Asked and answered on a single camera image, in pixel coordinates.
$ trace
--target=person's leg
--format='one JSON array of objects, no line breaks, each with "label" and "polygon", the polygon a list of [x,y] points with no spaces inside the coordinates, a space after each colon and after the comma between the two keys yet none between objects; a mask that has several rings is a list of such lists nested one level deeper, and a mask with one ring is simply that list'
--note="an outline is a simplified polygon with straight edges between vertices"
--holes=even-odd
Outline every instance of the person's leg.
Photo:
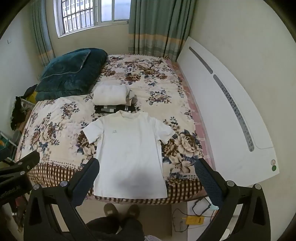
[{"label": "person's leg", "polygon": [[117,234],[124,240],[143,241],[145,239],[143,226],[137,220],[140,210],[137,205],[131,205],[127,212],[127,217],[122,220],[122,230]]},{"label": "person's leg", "polygon": [[116,207],[107,203],[104,206],[106,217],[96,218],[86,224],[91,231],[103,232],[106,234],[116,234],[119,229],[118,211]]}]

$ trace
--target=white wall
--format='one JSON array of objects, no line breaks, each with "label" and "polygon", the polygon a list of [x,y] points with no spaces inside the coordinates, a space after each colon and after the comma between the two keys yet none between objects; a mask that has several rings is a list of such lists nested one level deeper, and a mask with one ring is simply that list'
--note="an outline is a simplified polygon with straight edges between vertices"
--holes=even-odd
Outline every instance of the white wall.
[{"label": "white wall", "polygon": [[267,126],[280,174],[260,184],[277,240],[296,212],[296,43],[263,0],[199,0],[190,37],[238,79]]},{"label": "white wall", "polygon": [[128,53],[128,24],[90,28],[58,38],[53,6],[53,0],[46,0],[48,31],[56,56],[88,47],[101,48],[108,54]]},{"label": "white wall", "polygon": [[26,6],[0,39],[0,130],[8,136],[13,134],[10,118],[15,97],[38,83],[42,69],[30,32],[29,6]]}]

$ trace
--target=stack of folded clothes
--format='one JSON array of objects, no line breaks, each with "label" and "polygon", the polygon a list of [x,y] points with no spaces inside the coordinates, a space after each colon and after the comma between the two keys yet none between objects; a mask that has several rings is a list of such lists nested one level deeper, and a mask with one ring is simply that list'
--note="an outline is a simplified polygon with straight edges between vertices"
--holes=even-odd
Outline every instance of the stack of folded clothes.
[{"label": "stack of folded clothes", "polygon": [[100,83],[94,90],[93,103],[96,113],[115,113],[119,110],[133,112],[135,94],[126,85]]}]

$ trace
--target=white headboard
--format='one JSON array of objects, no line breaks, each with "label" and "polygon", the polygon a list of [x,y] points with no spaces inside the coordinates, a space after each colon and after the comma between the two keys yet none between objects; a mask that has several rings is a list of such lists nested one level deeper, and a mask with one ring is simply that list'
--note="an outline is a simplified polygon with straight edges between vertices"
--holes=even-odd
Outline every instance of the white headboard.
[{"label": "white headboard", "polygon": [[199,107],[216,171],[242,186],[278,174],[266,126],[232,73],[190,37],[177,62]]}]

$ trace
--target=metal screw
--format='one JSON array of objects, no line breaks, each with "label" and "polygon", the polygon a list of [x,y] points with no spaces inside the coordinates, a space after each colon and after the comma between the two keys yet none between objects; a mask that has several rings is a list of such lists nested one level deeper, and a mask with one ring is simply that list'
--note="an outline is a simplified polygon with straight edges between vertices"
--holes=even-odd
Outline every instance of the metal screw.
[{"label": "metal screw", "polygon": [[59,185],[60,185],[61,187],[65,187],[65,186],[67,186],[67,184],[68,184],[67,181],[61,181]]},{"label": "metal screw", "polygon": [[40,187],[39,184],[35,184],[35,185],[33,186],[33,189],[34,189],[34,190],[37,190],[39,187]]},{"label": "metal screw", "polygon": [[233,187],[234,186],[234,182],[233,181],[227,181],[227,185],[230,186],[230,187]]},{"label": "metal screw", "polygon": [[261,186],[259,184],[255,184],[255,188],[260,190],[261,189]]}]

